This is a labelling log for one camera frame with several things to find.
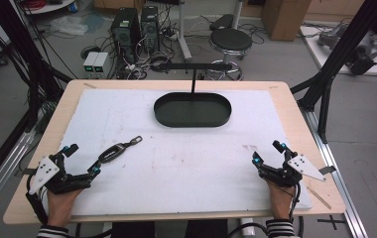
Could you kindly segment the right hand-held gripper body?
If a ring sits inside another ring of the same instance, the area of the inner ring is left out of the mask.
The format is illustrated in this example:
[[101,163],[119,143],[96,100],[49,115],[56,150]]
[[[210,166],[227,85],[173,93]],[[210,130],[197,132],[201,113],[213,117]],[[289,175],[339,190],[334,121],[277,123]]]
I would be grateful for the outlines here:
[[264,161],[259,159],[258,173],[261,179],[268,180],[281,187],[294,186],[303,179],[303,176],[325,181],[323,173],[304,155],[284,161],[280,168],[265,165]]

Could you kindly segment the black wristwatch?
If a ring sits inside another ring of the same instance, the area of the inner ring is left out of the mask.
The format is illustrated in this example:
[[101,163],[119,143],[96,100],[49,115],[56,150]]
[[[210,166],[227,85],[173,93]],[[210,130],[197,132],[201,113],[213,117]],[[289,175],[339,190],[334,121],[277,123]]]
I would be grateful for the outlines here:
[[115,145],[109,147],[108,149],[106,149],[103,153],[101,153],[98,156],[98,161],[101,164],[109,163],[109,162],[115,160],[120,155],[122,155],[127,148],[140,143],[142,140],[143,140],[143,138],[141,136],[137,136],[127,143],[115,144]]

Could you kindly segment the thin wooden stick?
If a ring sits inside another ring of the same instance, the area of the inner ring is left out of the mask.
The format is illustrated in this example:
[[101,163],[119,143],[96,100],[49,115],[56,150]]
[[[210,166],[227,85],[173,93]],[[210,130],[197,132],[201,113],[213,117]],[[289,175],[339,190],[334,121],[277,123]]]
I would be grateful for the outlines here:
[[327,209],[331,210],[331,205],[322,197],[320,196],[315,190],[311,189],[309,186],[307,186],[307,190],[316,197]]

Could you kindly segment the person's right striped sleeve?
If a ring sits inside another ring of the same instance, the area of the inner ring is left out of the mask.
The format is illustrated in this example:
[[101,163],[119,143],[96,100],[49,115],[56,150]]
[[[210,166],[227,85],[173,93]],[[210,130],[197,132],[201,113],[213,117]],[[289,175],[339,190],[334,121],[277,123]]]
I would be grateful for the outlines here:
[[268,238],[299,238],[295,234],[293,223],[289,219],[271,219],[266,221]]

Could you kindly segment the white foam mat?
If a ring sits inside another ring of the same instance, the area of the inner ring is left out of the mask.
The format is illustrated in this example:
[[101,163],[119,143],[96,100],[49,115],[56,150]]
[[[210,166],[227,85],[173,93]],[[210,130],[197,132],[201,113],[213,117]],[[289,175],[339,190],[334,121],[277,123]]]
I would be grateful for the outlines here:
[[170,128],[154,115],[161,90],[86,89],[63,135],[77,151],[65,159],[79,175],[116,143],[142,140],[102,166],[73,206],[75,216],[266,211],[269,188],[252,163],[259,154],[279,167],[274,148],[284,142],[282,123],[269,92],[224,90],[229,120],[214,128]]

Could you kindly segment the black oval tray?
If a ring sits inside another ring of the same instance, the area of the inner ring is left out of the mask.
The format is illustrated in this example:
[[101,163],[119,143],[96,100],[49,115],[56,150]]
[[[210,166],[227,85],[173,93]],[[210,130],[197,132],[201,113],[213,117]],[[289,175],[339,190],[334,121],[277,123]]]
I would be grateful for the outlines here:
[[219,127],[230,118],[229,100],[217,93],[171,92],[154,103],[157,121],[171,128]]

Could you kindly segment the white power supply unit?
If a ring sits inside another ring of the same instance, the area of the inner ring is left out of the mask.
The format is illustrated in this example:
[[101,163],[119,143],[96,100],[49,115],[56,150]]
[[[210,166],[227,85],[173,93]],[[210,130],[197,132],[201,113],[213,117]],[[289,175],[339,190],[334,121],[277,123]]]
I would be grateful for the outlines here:
[[89,52],[84,63],[83,68],[88,78],[95,76],[94,63],[98,57],[98,52]]
[[106,78],[110,69],[109,53],[99,53],[93,63],[93,69],[96,78]]

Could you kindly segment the white board on floor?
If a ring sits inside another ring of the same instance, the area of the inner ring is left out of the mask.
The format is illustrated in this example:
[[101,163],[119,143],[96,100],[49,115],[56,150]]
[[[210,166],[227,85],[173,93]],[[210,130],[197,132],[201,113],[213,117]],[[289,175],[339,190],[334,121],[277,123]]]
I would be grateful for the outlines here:
[[[320,30],[314,27],[301,27],[301,33],[305,36],[305,42],[312,53],[314,60],[318,67],[322,67],[326,62],[331,50],[327,46],[320,46],[317,43]],[[365,75],[377,76],[377,57],[374,59],[376,62],[371,68],[369,68]]]

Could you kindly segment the black T-shaped stand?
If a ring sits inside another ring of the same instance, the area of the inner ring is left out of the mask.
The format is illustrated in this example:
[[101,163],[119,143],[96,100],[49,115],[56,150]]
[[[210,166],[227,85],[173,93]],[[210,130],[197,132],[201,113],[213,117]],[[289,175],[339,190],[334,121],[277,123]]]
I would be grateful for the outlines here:
[[190,92],[173,92],[170,93],[170,96],[175,97],[176,99],[184,99],[188,101],[194,100],[208,100],[208,99],[219,99],[220,95],[216,93],[196,93],[195,92],[195,82],[196,82],[196,71],[197,70],[217,70],[217,71],[227,71],[232,69],[232,65],[228,63],[214,64],[214,63],[160,63],[157,65],[157,69],[169,72],[171,69],[183,69],[188,71],[189,69],[193,70],[192,80],[191,80],[191,89]]

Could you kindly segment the grey robot device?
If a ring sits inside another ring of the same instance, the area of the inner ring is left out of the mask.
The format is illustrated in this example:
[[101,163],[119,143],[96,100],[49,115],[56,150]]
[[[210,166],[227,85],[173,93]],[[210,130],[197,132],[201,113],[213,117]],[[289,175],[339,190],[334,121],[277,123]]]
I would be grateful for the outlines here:
[[[339,23],[331,31],[320,33],[317,44],[319,46],[328,46],[332,51],[347,27],[348,24]],[[369,33],[366,33],[358,46],[353,50],[351,57],[346,61],[345,65],[354,75],[362,75],[377,64],[374,60],[376,57],[377,41],[373,40]]]

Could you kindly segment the black computer tower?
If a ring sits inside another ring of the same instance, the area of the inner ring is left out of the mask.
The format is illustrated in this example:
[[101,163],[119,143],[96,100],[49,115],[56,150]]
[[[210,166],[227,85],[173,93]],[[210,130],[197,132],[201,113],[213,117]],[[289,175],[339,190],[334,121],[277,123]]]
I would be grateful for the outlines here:
[[145,6],[141,12],[142,39],[147,53],[152,54],[160,49],[159,19],[157,6]]
[[135,63],[137,61],[136,46],[141,41],[137,9],[120,8],[110,31],[113,41],[124,59],[129,63]]

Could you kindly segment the grey table leg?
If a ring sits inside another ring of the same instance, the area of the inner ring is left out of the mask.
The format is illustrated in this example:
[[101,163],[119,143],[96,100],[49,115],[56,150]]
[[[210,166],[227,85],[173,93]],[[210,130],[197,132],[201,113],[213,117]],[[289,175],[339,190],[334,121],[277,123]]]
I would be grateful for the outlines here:
[[185,0],[179,1],[179,30],[178,30],[178,41],[180,44],[181,51],[184,56],[185,62],[191,61],[192,56],[189,51],[189,46],[185,38]]

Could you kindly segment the white round table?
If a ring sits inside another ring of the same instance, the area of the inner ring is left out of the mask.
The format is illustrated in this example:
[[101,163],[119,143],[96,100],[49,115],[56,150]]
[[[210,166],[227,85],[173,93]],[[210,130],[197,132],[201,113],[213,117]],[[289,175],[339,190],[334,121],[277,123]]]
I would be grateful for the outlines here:
[[27,14],[43,14],[68,8],[71,12],[78,9],[76,0],[21,0],[20,6]]

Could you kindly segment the aluminium rail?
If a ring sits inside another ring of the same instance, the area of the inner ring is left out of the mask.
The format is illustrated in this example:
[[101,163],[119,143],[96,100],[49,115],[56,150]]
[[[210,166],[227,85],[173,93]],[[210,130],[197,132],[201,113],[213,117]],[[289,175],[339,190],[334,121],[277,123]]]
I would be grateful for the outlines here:
[[27,110],[0,147],[0,192],[35,140],[36,123],[31,123],[31,118],[31,112]]
[[351,233],[351,237],[352,238],[369,238],[365,230],[365,227],[360,219],[360,216],[357,212],[357,209],[355,208],[353,200],[349,194],[346,183],[344,182],[341,172],[339,171],[337,167],[337,163],[332,154],[332,151],[329,145],[323,142],[323,139],[320,137],[320,135],[317,132],[318,120],[315,114],[313,112],[307,112],[304,110],[301,110],[301,112],[305,118],[305,121],[307,122],[309,126],[309,129],[314,137],[314,141],[316,142],[316,146],[318,147],[325,164],[327,166],[334,166],[336,168],[336,171],[332,173],[331,176],[345,204],[345,211],[343,213],[343,216],[348,226],[348,229]]

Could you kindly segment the black frame strut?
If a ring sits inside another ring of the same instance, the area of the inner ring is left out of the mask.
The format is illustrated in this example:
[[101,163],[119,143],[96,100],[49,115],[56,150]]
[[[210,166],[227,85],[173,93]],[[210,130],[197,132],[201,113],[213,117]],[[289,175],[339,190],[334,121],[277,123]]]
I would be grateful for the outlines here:
[[376,22],[377,0],[365,0],[321,69],[310,79],[291,88],[293,94],[307,90],[298,100],[298,105],[307,112],[313,112],[315,104],[320,101],[317,134],[325,144],[332,83],[342,66],[352,56],[353,50]]
[[63,95],[60,81],[69,83],[72,78],[51,66],[37,49],[28,29],[9,0],[0,0],[0,26],[7,35],[14,52],[0,37],[0,47],[28,86],[25,114],[26,131],[37,123],[40,110],[53,112]]

